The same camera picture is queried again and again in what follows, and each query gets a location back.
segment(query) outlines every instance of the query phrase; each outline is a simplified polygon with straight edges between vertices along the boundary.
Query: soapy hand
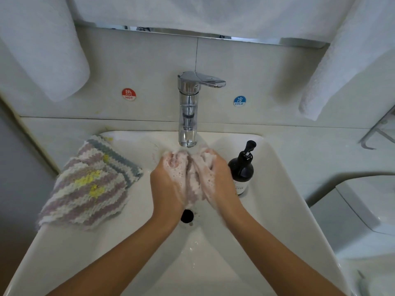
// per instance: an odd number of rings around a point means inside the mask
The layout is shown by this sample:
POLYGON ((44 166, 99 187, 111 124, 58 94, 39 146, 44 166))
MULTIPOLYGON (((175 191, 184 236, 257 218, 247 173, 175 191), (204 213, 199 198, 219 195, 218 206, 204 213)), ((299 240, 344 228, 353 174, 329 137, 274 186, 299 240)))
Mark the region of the soapy hand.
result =
POLYGON ((166 152, 151 172, 152 217, 177 224, 185 208, 188 154, 166 152))
POLYGON ((240 203, 228 163, 219 154, 213 149, 202 149, 192 156, 192 161, 204 197, 214 209, 223 216, 240 203))

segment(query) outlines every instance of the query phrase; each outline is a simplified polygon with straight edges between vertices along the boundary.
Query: soap dispenser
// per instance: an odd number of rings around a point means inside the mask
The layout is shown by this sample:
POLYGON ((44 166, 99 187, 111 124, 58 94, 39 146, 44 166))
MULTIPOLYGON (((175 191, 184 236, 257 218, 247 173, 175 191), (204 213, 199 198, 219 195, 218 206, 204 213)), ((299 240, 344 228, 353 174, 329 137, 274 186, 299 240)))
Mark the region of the soap dispenser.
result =
POLYGON ((228 163, 238 195, 244 192, 254 175, 254 167, 251 164, 253 158, 251 152, 255 147, 255 141, 247 141, 246 148, 240 152, 237 158, 231 159, 228 163))

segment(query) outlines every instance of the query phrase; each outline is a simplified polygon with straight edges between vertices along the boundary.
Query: toilet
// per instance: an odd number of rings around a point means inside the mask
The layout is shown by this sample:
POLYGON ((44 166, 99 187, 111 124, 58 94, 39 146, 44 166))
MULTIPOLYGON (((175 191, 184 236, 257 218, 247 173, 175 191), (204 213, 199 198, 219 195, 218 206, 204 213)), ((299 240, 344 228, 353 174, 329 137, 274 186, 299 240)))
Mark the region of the toilet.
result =
POLYGON ((311 208, 356 296, 395 295, 395 176, 350 179, 311 208))

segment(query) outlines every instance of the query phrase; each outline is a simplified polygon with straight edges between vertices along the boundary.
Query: round sticker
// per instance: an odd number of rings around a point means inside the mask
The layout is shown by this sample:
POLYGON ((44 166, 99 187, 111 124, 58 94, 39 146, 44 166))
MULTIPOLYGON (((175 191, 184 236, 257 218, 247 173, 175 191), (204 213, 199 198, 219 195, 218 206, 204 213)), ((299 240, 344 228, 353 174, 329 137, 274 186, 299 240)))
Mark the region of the round sticker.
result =
POLYGON ((246 103, 246 98, 244 96, 242 96, 242 95, 238 96, 233 101, 233 104, 234 104, 235 107, 244 106, 245 103, 246 103))
POLYGON ((136 99, 136 93, 133 89, 125 88, 122 90, 122 97, 127 101, 134 101, 136 99))

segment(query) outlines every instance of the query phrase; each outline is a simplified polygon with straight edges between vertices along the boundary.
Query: chrome faucet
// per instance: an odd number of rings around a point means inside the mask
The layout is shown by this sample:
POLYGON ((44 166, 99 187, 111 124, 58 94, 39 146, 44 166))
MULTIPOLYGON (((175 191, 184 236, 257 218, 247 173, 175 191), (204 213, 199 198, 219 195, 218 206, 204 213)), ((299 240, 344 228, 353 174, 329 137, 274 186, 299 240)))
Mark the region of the chrome faucet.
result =
POLYGON ((198 99, 201 85, 220 88, 226 85, 224 80, 194 71, 186 71, 178 75, 180 91, 180 122, 178 141, 187 148, 196 144, 198 131, 198 99))

